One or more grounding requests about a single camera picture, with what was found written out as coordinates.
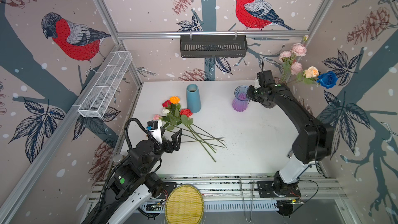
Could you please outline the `blue purple glass vase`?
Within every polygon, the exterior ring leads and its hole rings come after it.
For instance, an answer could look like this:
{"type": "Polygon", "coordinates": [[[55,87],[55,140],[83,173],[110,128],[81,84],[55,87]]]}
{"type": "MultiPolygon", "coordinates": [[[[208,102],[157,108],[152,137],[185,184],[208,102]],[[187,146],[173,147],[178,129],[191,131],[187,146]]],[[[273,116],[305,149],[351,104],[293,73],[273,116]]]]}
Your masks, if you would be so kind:
{"type": "Polygon", "coordinates": [[[232,107],[237,112],[244,112],[249,104],[247,98],[248,86],[238,86],[234,91],[235,99],[232,102],[232,107]]]}

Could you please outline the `pink carnation flower stem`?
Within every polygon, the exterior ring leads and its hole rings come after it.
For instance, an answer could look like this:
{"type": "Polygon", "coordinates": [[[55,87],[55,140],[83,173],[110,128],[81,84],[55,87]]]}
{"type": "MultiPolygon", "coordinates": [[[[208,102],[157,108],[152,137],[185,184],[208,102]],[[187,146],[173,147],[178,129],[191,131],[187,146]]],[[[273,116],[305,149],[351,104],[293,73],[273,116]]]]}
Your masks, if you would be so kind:
{"type": "Polygon", "coordinates": [[[291,67],[291,74],[292,75],[298,75],[299,73],[301,73],[303,71],[303,67],[302,64],[299,62],[294,62],[291,67]]]}

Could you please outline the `dark red rose flower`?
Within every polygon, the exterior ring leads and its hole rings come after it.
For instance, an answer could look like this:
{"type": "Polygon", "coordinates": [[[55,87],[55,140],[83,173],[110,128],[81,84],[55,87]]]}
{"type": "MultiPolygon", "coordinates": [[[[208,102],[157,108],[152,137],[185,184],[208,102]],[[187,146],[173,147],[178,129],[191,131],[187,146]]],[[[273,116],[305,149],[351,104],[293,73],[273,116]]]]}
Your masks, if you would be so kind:
{"type": "Polygon", "coordinates": [[[172,105],[173,105],[173,104],[172,104],[172,102],[171,102],[170,100],[167,100],[167,101],[165,101],[165,102],[162,104],[162,106],[163,106],[164,108],[170,108],[172,105]]]}

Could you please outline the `cream peach rose stem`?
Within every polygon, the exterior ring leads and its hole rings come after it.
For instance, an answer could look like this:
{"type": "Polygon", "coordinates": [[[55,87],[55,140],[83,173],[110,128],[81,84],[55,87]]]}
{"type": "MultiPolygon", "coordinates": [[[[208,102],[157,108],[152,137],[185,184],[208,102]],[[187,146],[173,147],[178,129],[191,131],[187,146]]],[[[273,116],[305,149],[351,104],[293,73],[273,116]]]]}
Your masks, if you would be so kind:
{"type": "Polygon", "coordinates": [[[298,75],[295,75],[296,79],[294,81],[296,83],[305,83],[307,85],[317,84],[317,79],[319,75],[320,74],[318,69],[314,66],[311,66],[308,69],[303,70],[298,75]]]}

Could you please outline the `blue rose flower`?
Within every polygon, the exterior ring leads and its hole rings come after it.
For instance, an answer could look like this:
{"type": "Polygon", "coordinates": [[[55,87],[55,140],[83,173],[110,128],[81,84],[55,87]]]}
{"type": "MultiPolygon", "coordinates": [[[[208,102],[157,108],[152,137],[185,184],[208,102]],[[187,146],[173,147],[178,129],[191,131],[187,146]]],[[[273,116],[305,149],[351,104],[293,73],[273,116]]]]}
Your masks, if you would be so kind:
{"type": "Polygon", "coordinates": [[[337,83],[338,77],[333,71],[318,76],[317,83],[326,89],[333,88],[337,83]]]}

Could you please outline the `pink rose flower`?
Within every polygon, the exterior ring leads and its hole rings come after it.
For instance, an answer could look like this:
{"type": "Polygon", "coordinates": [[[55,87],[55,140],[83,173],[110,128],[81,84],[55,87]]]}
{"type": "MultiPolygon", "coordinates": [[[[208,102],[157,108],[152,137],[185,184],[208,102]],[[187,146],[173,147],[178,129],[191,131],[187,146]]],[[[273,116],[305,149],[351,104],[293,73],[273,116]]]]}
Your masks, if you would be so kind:
{"type": "Polygon", "coordinates": [[[155,115],[154,118],[153,118],[153,120],[160,120],[161,117],[162,117],[162,116],[160,116],[160,115],[155,115]]]}

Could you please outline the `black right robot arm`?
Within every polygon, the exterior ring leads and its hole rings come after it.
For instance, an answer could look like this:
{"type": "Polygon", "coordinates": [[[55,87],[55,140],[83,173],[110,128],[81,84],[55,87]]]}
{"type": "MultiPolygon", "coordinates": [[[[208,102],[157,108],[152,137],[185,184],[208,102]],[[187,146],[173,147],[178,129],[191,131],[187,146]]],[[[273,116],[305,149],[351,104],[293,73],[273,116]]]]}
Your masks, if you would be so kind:
{"type": "Polygon", "coordinates": [[[286,85],[275,82],[270,70],[258,72],[256,81],[256,86],[249,86],[247,98],[266,108],[279,106],[298,131],[290,160],[274,175],[273,192],[284,197],[297,187],[309,166],[331,155],[334,127],[311,115],[286,85]]]}

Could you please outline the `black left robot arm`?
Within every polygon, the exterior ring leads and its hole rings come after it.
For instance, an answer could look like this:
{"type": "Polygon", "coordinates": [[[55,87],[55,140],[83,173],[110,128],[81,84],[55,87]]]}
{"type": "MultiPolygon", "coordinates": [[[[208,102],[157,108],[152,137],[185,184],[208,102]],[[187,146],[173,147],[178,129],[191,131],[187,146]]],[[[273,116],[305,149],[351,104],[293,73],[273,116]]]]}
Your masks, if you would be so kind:
{"type": "Polygon", "coordinates": [[[152,120],[147,124],[144,127],[137,118],[130,118],[125,123],[127,155],[105,180],[98,203],[84,219],[85,224],[122,224],[146,201],[161,194],[163,180],[156,172],[164,153],[180,150],[182,131],[174,133],[170,140],[164,140],[164,128],[159,121],[152,120]],[[147,136],[135,147],[128,135],[132,122],[147,136]]]}

